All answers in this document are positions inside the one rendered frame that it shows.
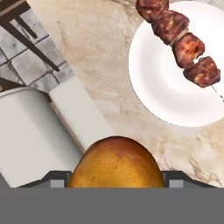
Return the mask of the white counter cabinet side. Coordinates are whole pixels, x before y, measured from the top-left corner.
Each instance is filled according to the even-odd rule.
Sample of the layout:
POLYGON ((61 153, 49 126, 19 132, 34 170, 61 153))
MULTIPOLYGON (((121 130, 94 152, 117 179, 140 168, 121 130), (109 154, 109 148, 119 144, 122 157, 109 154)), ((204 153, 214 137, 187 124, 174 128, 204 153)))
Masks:
POLYGON ((11 187, 73 171, 114 131, 77 77, 45 94, 0 78, 0 174, 11 187))

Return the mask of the dark wooden stool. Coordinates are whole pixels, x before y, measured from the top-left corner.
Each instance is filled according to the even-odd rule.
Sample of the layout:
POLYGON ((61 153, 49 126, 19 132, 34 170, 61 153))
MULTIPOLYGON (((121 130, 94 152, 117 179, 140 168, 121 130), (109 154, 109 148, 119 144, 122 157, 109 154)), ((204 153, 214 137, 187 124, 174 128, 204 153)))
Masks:
POLYGON ((44 92, 64 60, 25 0, 0 0, 0 76, 44 92))

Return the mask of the white round plate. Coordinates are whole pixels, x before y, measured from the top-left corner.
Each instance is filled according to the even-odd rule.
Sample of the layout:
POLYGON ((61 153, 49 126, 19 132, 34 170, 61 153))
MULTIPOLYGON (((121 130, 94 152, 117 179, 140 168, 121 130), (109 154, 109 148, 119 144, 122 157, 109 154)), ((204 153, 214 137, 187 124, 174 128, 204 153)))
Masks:
POLYGON ((189 30, 206 46, 221 71, 220 82, 198 87, 183 75, 172 49, 142 22, 129 49, 129 79, 138 99, 173 125, 200 127, 224 118, 224 11, 208 3, 181 1, 170 8, 190 19, 189 30))

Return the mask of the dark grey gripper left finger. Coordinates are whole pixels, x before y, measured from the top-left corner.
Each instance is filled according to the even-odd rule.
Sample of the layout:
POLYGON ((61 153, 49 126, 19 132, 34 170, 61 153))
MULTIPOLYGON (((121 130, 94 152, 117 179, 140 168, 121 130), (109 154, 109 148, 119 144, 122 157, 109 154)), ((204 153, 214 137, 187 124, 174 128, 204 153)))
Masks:
POLYGON ((66 188, 71 171, 49 171, 42 179, 21 185, 21 188, 66 188))

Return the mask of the brown meat kebab skewer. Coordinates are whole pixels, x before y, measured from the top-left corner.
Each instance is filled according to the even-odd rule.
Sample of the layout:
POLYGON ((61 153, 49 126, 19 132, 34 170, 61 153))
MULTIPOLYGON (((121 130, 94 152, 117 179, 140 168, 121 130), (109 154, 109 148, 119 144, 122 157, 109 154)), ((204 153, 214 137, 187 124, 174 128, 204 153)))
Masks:
POLYGON ((151 24, 153 33, 171 47, 187 80, 201 88, 221 81, 221 70, 210 56, 193 62, 205 52, 205 44, 188 31, 190 20, 187 16, 169 9, 169 0, 136 0, 136 11, 151 24))

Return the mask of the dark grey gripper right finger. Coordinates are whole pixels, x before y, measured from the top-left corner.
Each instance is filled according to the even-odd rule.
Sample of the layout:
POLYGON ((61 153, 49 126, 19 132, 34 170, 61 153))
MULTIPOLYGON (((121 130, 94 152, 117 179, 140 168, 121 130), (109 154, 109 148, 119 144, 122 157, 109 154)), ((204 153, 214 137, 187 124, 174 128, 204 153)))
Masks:
POLYGON ((161 171, 161 173, 164 180, 164 186, 168 188, 213 188, 212 185, 190 178, 182 171, 161 171))

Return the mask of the orange yellow mango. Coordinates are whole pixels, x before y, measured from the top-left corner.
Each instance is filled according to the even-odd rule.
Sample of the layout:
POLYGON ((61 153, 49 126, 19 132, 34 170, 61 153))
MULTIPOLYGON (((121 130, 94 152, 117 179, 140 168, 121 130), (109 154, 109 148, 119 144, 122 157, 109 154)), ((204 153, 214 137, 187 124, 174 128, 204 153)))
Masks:
POLYGON ((155 158, 137 141, 111 136, 93 143, 67 184, 73 188, 164 187, 155 158))

